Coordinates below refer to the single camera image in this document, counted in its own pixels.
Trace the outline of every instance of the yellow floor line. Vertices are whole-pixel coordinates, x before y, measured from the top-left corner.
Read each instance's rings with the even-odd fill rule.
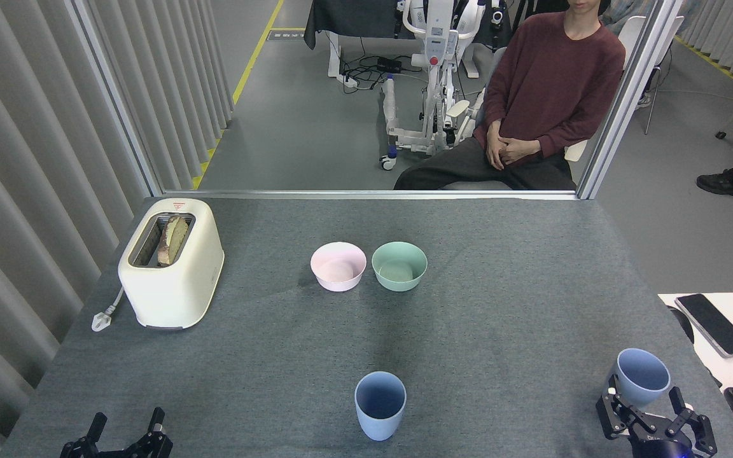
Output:
[[[712,64],[712,67],[715,67],[715,69],[717,70],[721,70],[721,72],[723,72],[724,75],[728,76],[728,78],[731,78],[733,80],[733,73],[731,72],[731,70],[728,69],[728,67],[724,67],[721,64],[716,63],[715,60],[713,60],[711,57],[703,54],[702,52],[700,52],[700,50],[696,49],[694,46],[690,45],[689,43],[686,43],[686,41],[684,41],[683,38],[675,36],[675,40],[678,40],[680,44],[689,48],[689,50],[694,52],[696,55],[700,55],[703,60]]]
[[[219,146],[219,141],[222,140],[222,136],[225,135],[227,128],[224,128],[223,130],[219,131],[219,139],[216,139],[216,145]],[[209,159],[206,160],[206,162],[203,162],[200,164],[200,169],[202,173],[198,177],[192,178],[192,183],[194,183],[194,190],[200,189],[200,184],[203,181],[203,177],[206,176],[206,170],[209,168],[209,164],[211,163],[211,160],[213,159],[213,154],[216,152],[216,147],[209,149]]]
[[[259,43],[256,44],[256,49],[253,50],[253,54],[248,61],[248,66],[245,67],[245,71],[242,72],[242,78],[239,78],[239,84],[236,84],[236,90],[234,90],[235,104],[239,101],[239,96],[242,95],[242,88],[244,88],[245,83],[248,82],[248,76],[251,74],[253,64],[256,63],[256,58],[259,57],[259,53],[262,51],[262,46],[265,44],[265,40],[267,40],[267,35],[270,34],[270,28],[273,27],[273,23],[276,21],[276,16],[279,14],[279,10],[282,9],[283,2],[284,0],[279,0],[279,2],[276,3],[276,8],[273,9],[273,13],[270,15],[270,20],[267,21],[265,30],[262,30],[262,35],[259,37]]]
[[[239,78],[239,83],[236,84],[236,89],[234,90],[234,104],[236,102],[239,102],[239,96],[242,95],[242,89],[245,87],[245,83],[248,82],[248,76],[251,74],[251,70],[253,70],[253,64],[256,63],[256,59],[259,57],[259,53],[262,52],[262,46],[265,44],[265,40],[267,40],[268,34],[270,34],[271,30],[300,30],[304,31],[304,29],[297,29],[295,27],[274,27],[273,23],[276,21],[276,16],[279,15],[279,11],[282,9],[282,3],[284,3],[284,0],[279,0],[279,2],[276,3],[276,7],[273,9],[273,12],[270,13],[270,20],[267,21],[267,25],[265,26],[265,30],[262,30],[262,35],[259,37],[259,43],[256,44],[256,48],[253,50],[253,54],[251,55],[250,60],[248,61],[247,66],[245,67],[245,71],[242,72],[242,78]],[[216,139],[216,145],[219,146],[219,141],[222,139],[222,136],[225,134],[225,130],[222,130],[220,132],[220,138]],[[209,149],[209,159],[206,160],[206,162],[203,162],[200,164],[200,168],[202,169],[202,173],[199,177],[193,177],[192,181],[194,183],[194,189],[200,189],[200,185],[203,181],[203,177],[206,176],[207,168],[209,168],[209,164],[211,163],[211,160],[213,159],[213,155],[216,152],[216,148]]]

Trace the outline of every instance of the maroon sweater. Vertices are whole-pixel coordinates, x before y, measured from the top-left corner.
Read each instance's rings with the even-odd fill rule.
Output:
[[[613,101],[625,50],[603,26],[590,37],[571,40],[564,12],[533,15],[517,29],[485,93],[485,119],[474,137],[485,150],[491,122],[500,136],[539,140],[541,153],[590,139]]]

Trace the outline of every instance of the bowl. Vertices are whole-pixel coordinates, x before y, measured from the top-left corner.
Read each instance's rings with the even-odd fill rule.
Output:
[[[354,244],[332,242],[315,250],[311,269],[324,289],[347,291],[361,281],[367,269],[367,256]]]
[[[419,247],[407,242],[379,246],[372,255],[372,269],[378,282],[390,291],[413,289],[426,273],[428,259]]]

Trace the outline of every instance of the hand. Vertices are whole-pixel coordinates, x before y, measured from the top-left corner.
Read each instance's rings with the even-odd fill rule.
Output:
[[[517,162],[523,157],[539,153],[541,150],[539,140],[520,140],[500,137],[499,141],[505,145],[505,148],[499,154],[500,160],[504,164]]]
[[[503,160],[501,159],[501,153],[505,150],[505,143],[499,136],[499,123],[500,121],[494,121],[491,123],[491,127],[488,130],[488,144],[485,147],[485,157],[488,159],[488,163],[491,164],[497,170],[505,169]]]

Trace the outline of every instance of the bread slice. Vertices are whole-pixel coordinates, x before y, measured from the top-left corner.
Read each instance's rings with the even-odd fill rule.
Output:
[[[186,232],[188,223],[185,218],[179,216],[169,218],[160,237],[160,245],[157,246],[157,264],[160,267],[171,266],[177,260],[177,255],[186,239]]]

